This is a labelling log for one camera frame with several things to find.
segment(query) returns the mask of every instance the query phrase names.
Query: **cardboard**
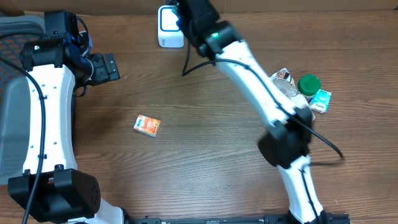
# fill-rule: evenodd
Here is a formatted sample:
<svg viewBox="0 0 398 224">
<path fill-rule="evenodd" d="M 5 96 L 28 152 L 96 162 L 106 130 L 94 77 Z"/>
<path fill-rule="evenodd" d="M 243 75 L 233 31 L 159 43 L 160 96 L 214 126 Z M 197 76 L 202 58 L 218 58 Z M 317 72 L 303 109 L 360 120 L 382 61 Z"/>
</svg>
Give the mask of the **cardboard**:
<svg viewBox="0 0 398 224">
<path fill-rule="evenodd" d="M 66 9 L 87 15 L 156 14 L 166 0 L 0 0 L 8 12 Z M 220 13 L 393 10 L 398 0 L 210 0 Z"/>
</svg>

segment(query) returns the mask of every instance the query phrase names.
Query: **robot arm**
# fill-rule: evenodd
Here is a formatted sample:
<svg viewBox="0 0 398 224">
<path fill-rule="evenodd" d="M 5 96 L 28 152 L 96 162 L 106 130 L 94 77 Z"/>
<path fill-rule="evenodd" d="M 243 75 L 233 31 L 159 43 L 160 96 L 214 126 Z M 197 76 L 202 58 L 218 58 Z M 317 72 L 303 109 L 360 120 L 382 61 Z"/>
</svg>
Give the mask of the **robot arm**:
<svg viewBox="0 0 398 224">
<path fill-rule="evenodd" d="M 177 24 L 185 36 L 202 57 L 215 59 L 215 65 L 235 82 L 269 131 L 269 135 L 260 140 L 259 148 L 266 160 L 277 166 L 281 173 L 293 219 L 298 223 L 318 220 L 323 207 L 317 199 L 309 166 L 306 166 L 310 163 L 307 146 L 310 133 L 290 118 L 294 116 L 311 127 L 310 109 L 296 108 L 272 83 L 256 62 L 248 44 L 231 24 L 226 21 L 216 22 L 218 13 L 208 0 L 177 2 L 174 9 L 179 17 Z M 236 63 L 217 62 L 219 59 L 246 64 L 256 74 Z"/>
<path fill-rule="evenodd" d="M 88 35 L 79 33 L 76 15 L 66 11 L 46 12 L 42 40 L 27 42 L 21 52 L 25 70 L 44 93 L 46 105 L 45 159 L 42 172 L 55 166 L 77 169 L 72 149 L 72 94 L 76 88 L 119 79 L 111 54 L 88 54 Z M 24 172 L 35 174 L 40 147 L 41 113 L 39 95 L 30 88 L 30 137 Z"/>
</svg>

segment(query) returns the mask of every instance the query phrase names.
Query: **teal package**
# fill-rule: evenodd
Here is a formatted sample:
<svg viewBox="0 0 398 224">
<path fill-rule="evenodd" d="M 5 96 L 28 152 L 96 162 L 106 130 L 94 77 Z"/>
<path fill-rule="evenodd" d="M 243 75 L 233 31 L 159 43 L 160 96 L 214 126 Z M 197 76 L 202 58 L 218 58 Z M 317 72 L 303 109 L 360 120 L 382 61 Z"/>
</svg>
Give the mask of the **teal package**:
<svg viewBox="0 0 398 224">
<path fill-rule="evenodd" d="M 329 102 L 331 98 L 331 92 L 325 90 L 319 90 L 317 94 L 313 97 L 311 102 L 311 109 L 319 112 L 326 113 L 329 108 Z"/>
</svg>

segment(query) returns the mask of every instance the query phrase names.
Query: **black wire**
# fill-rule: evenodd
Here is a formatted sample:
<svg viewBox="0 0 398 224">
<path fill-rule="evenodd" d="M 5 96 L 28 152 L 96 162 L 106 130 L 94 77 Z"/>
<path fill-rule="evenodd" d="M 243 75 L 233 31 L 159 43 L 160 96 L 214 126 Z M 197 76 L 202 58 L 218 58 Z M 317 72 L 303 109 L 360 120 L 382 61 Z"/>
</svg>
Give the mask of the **black wire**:
<svg viewBox="0 0 398 224">
<path fill-rule="evenodd" d="M 189 29 L 189 35 L 191 36 L 192 41 L 194 41 L 195 37 L 193 36 L 192 22 L 193 21 L 189 21 L 188 29 Z M 182 69 L 182 76 L 184 76 L 184 73 L 187 70 L 188 62 L 190 60 L 190 56 L 191 56 L 191 42 L 188 41 L 187 58 L 185 59 L 184 68 Z"/>
<path fill-rule="evenodd" d="M 87 41 L 85 41 L 85 44 L 84 44 L 84 50 L 86 52 L 88 50 L 88 47 L 90 46 L 90 43 L 89 43 L 90 37 L 88 36 L 88 28 L 80 16 L 76 16 L 76 19 L 83 25 L 83 27 L 85 28 L 86 34 L 87 34 Z"/>
<path fill-rule="evenodd" d="M 317 224 L 319 224 L 318 213 L 317 213 L 317 210 L 315 209 L 315 206 L 314 206 L 313 201 L 312 201 L 312 199 L 311 199 L 310 191 L 308 190 L 308 186 L 307 186 L 307 181 L 305 181 L 305 176 L 304 176 L 305 171 L 304 171 L 304 168 L 305 168 L 306 166 L 309 166 L 309 164 L 304 164 L 303 167 L 302 167 L 302 169 L 300 170 L 300 172 L 301 172 L 301 178 L 303 179 L 305 192 L 307 193 L 307 197 L 308 197 L 308 202 L 309 202 L 309 204 L 310 204 L 311 207 L 312 207 L 312 211 L 313 211 L 313 213 L 314 213 L 314 215 L 315 215 L 315 219 L 317 220 Z"/>
<path fill-rule="evenodd" d="M 26 224 L 27 223 L 27 219 L 29 217 L 29 212 L 30 212 L 30 208 L 32 206 L 32 202 L 33 202 L 33 199 L 35 197 L 37 186 L 39 184 L 40 174 L 42 173 L 42 168 L 43 168 L 44 140 L 45 140 L 45 105 L 44 105 L 44 99 L 45 98 L 44 98 L 42 90 L 39 87 L 39 84 L 36 82 L 36 80 L 31 75 L 29 75 L 29 73 L 27 73 L 24 69 L 18 67 L 14 63 L 9 62 L 8 60 L 6 60 L 6 59 L 4 59 L 2 57 L 0 57 L 0 61 L 4 62 L 8 66 L 14 68 L 18 72 L 21 72 L 23 75 L 25 75 L 33 83 L 33 85 L 36 87 L 37 93 L 39 94 L 39 100 L 40 100 L 40 109 L 41 109 L 41 113 L 42 113 L 42 131 L 41 131 L 41 136 L 40 136 L 39 164 L 37 165 L 37 172 L 36 172 L 35 181 L 33 183 L 32 191 L 31 191 L 31 193 L 29 195 L 29 199 L 28 199 L 28 201 L 26 203 L 26 209 L 25 209 L 24 218 L 22 219 L 22 224 Z"/>
<path fill-rule="evenodd" d="M 319 217 L 318 217 L 318 213 L 317 210 L 315 209 L 315 206 L 313 204 L 313 201 L 311 199 L 311 195 L 310 192 L 308 190 L 308 186 L 307 186 L 307 182 L 305 180 L 305 176 L 304 176 L 304 168 L 306 168 L 306 166 L 334 166 L 334 165 L 338 165 L 341 164 L 341 161 L 344 159 L 344 155 L 343 153 L 329 140 L 327 140 L 325 137 L 323 137 L 322 135 L 320 135 L 319 133 L 317 133 L 316 131 L 314 131 L 312 128 L 308 127 L 307 125 L 303 124 L 300 120 L 298 120 L 297 118 L 295 118 L 293 115 L 291 115 L 288 111 L 285 110 L 285 108 L 283 108 L 283 106 L 281 105 L 281 103 L 279 103 L 275 96 L 271 93 L 270 89 L 268 89 L 267 85 L 264 83 L 264 81 L 262 81 L 261 77 L 256 73 L 256 71 L 254 71 L 250 65 L 247 65 L 245 63 L 239 62 L 237 60 L 231 60 L 231 59 L 215 59 L 215 60 L 210 60 L 207 62 L 203 62 L 199 65 L 194 66 L 193 68 L 189 69 L 186 72 L 183 72 L 182 76 L 188 75 L 190 72 L 205 66 L 205 65 L 209 65 L 209 64 L 215 64 L 218 62 L 229 62 L 229 63 L 234 63 L 237 65 L 240 65 L 242 67 L 244 67 L 245 69 L 249 70 L 250 72 L 252 72 L 257 79 L 261 82 L 261 84 L 263 85 L 263 87 L 266 89 L 266 91 L 268 92 L 268 94 L 270 95 L 270 97 L 272 98 L 272 100 L 275 102 L 275 104 L 278 106 L 278 109 L 280 109 L 281 111 L 283 111 L 293 122 L 297 123 L 298 125 L 300 125 L 301 127 L 305 128 L 306 130 L 310 131 L 313 135 L 315 135 L 318 139 L 320 139 L 321 141 L 323 141 L 324 143 L 326 143 L 328 146 L 330 146 L 332 149 L 334 149 L 337 154 L 340 156 L 341 160 L 339 160 L 339 162 L 329 162 L 329 163 L 321 163 L 321 162 L 317 162 L 317 163 L 311 163 L 311 164 L 304 164 L 302 166 L 302 168 L 299 170 L 301 172 L 301 176 L 303 179 L 303 183 L 304 183 L 304 187 L 305 187 L 305 191 L 307 193 L 307 197 L 308 197 L 308 202 L 312 207 L 312 210 L 315 214 L 315 219 L 317 220 L 317 223 L 319 223 Z"/>
<path fill-rule="evenodd" d="M 184 73 L 188 67 L 188 62 L 189 62 L 189 58 L 191 55 L 191 43 L 188 41 L 188 50 L 187 50 L 187 59 L 185 59 L 185 63 L 184 63 L 184 68 L 182 69 L 182 75 L 184 76 Z"/>
<path fill-rule="evenodd" d="M 43 36 L 44 34 L 40 33 L 40 32 L 26 32 L 26 31 L 24 31 L 24 32 L 11 32 L 11 33 L 8 33 L 8 34 L 0 35 L 0 39 L 6 38 L 6 37 L 11 37 L 11 36 L 14 36 L 14 35 L 39 35 L 39 36 Z"/>
<path fill-rule="evenodd" d="M 85 83 L 83 93 L 81 93 L 80 95 L 73 94 L 72 96 L 74 96 L 74 97 L 82 97 L 82 96 L 85 96 L 86 94 L 87 94 L 87 84 Z"/>
</svg>

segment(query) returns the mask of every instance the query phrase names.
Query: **small bottle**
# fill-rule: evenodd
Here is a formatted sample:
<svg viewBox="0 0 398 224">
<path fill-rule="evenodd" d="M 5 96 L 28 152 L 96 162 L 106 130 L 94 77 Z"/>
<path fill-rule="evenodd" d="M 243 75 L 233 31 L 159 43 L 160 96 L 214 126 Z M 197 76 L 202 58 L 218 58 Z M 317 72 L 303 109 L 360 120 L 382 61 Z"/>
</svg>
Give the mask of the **small bottle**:
<svg viewBox="0 0 398 224">
<path fill-rule="evenodd" d="M 305 97 L 308 102 L 312 101 L 312 98 L 321 88 L 321 81 L 315 75 L 304 75 L 298 81 L 297 89 Z"/>
</svg>

